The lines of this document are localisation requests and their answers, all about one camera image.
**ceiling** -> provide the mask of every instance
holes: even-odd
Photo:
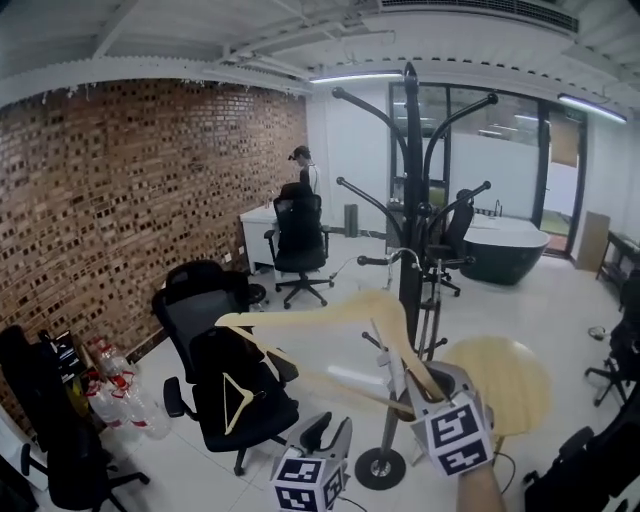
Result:
[[[144,77],[306,94],[314,75],[406,61],[424,81],[640,112],[628,0],[12,0],[0,13],[0,105]]]

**chair armrest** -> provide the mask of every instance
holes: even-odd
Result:
[[[427,245],[427,254],[429,251],[450,251],[451,246],[445,244],[429,244]]]
[[[31,473],[31,466],[45,475],[49,474],[47,472],[47,468],[31,458],[31,445],[29,443],[25,443],[22,445],[22,451],[20,452],[20,472],[24,476],[29,476],[29,473]]]
[[[322,226],[322,233],[324,234],[324,255],[326,258],[329,257],[329,226]]]
[[[584,427],[567,439],[560,447],[560,458],[567,460],[578,453],[593,437],[591,427]]]
[[[275,354],[267,352],[267,357],[269,358],[273,366],[276,367],[276,370],[278,370],[280,384],[282,384],[283,387],[287,382],[291,382],[292,380],[298,378],[298,376],[300,375],[298,373],[298,368],[295,365],[288,363]]]
[[[182,400],[178,377],[171,377],[164,381],[164,408],[170,418],[179,418],[185,414],[194,421],[198,421],[196,413]]]
[[[273,235],[276,234],[275,229],[270,229],[269,231],[265,231],[264,239],[269,240],[269,249],[271,250],[271,257],[273,258],[273,262],[276,261],[276,250],[273,247]]]

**wooden hanger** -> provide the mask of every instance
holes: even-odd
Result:
[[[238,409],[233,415],[233,418],[231,418],[231,423],[229,423],[229,420],[228,420],[229,414],[227,412],[227,381],[229,381],[231,385],[234,388],[236,388],[238,393],[242,395],[242,402],[240,402]],[[247,405],[253,402],[253,399],[257,395],[254,395],[250,391],[247,391],[246,389],[241,388],[235,380],[229,377],[228,373],[222,374],[222,394],[224,397],[224,427],[225,427],[224,435],[228,436],[233,431],[233,427],[236,426],[236,423],[238,422],[238,418],[240,417],[240,414],[242,414],[242,411],[244,411]]]
[[[390,292],[384,290],[366,290],[353,295],[341,304],[329,305],[314,311],[301,311],[296,313],[229,313],[219,318],[216,322],[218,327],[229,327],[239,335],[254,343],[263,351],[271,352],[285,361],[299,367],[287,354],[258,341],[251,333],[238,327],[267,327],[285,325],[317,325],[317,324],[340,324],[357,321],[372,321],[380,334],[380,342],[387,348],[395,349],[401,359],[407,365],[408,370],[416,380],[422,385],[425,392],[435,400],[442,400],[444,394],[435,382],[427,368],[420,361],[409,343],[407,335],[406,316],[404,308],[398,299]],[[395,407],[404,412],[413,412],[410,407],[399,402],[383,399],[373,393],[365,392],[358,388],[345,386],[336,382],[330,377],[320,374],[305,372],[309,377],[321,379],[337,385],[342,389],[349,390],[371,398],[378,402]]]

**freestanding bathtub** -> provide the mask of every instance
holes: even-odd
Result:
[[[514,285],[535,266],[550,237],[527,220],[476,214],[464,240],[476,261],[460,269],[463,276]]]

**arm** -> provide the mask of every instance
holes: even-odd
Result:
[[[484,464],[460,476],[458,512],[506,512],[491,464]]]

